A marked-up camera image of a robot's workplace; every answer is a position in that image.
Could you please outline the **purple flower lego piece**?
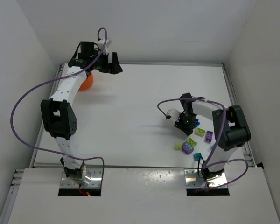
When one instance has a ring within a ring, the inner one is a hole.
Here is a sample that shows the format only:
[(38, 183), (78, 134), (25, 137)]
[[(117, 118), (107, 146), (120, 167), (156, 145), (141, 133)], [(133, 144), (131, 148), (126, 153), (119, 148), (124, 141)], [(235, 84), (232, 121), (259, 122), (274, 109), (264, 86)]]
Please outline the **purple flower lego piece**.
[(182, 151), (185, 154), (190, 155), (194, 151), (194, 147), (191, 144), (189, 144), (188, 142), (184, 142), (182, 144)]

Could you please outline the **blue lego piece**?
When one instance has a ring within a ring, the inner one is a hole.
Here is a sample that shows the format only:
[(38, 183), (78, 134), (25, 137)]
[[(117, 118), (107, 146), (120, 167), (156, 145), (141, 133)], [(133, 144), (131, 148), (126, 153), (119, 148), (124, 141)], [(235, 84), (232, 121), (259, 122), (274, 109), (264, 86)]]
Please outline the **blue lego piece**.
[(198, 119), (196, 119), (195, 127), (197, 128), (200, 125), (200, 122)]

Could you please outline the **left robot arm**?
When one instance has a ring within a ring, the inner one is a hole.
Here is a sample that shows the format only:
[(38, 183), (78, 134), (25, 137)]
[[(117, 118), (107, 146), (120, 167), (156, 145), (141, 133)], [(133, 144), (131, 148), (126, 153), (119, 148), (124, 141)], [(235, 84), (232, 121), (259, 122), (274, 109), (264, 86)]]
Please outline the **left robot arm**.
[(44, 129), (56, 140), (63, 153), (60, 161), (66, 177), (80, 185), (85, 185), (90, 177), (84, 160), (78, 159), (74, 138), (78, 121), (72, 104), (82, 83), (93, 70), (109, 74), (123, 71), (116, 52), (112, 54), (112, 62), (109, 62), (107, 48), (110, 45), (111, 40), (106, 38), (99, 39), (97, 42), (80, 42), (74, 56), (68, 62), (64, 80), (48, 100), (41, 102)]

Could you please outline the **lime green lego brick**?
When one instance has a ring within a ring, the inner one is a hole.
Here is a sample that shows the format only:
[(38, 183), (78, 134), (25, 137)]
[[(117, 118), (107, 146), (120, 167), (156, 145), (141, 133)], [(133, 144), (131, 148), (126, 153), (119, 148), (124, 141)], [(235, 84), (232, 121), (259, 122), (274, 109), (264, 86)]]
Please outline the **lime green lego brick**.
[(200, 136), (200, 137), (203, 137), (205, 135), (206, 131), (204, 129), (201, 129), (201, 128), (197, 128), (196, 131), (195, 131), (195, 134)]
[(192, 138), (187, 139), (186, 142), (189, 143), (193, 147), (195, 147), (197, 145), (197, 143)]

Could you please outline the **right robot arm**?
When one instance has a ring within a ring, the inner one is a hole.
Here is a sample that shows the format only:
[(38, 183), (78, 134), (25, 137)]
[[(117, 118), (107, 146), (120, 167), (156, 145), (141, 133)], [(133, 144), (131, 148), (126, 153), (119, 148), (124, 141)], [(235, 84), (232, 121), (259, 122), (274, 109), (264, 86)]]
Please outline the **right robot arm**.
[(175, 122), (175, 127), (187, 136), (193, 133), (197, 115), (213, 122), (213, 135), (216, 139), (208, 158), (200, 169), (205, 181), (224, 171), (225, 163), (238, 147), (251, 139), (251, 132), (242, 108), (234, 105), (226, 108), (221, 103), (208, 101), (203, 97), (193, 98), (190, 93), (179, 97), (183, 111)]

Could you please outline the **light green lego brick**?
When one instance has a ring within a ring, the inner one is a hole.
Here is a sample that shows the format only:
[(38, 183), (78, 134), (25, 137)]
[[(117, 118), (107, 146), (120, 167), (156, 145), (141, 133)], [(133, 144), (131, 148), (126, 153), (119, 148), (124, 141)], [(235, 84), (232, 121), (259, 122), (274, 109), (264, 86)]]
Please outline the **light green lego brick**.
[(180, 142), (176, 143), (175, 146), (174, 146), (174, 149), (175, 150), (181, 150), (182, 149), (182, 143), (180, 143)]

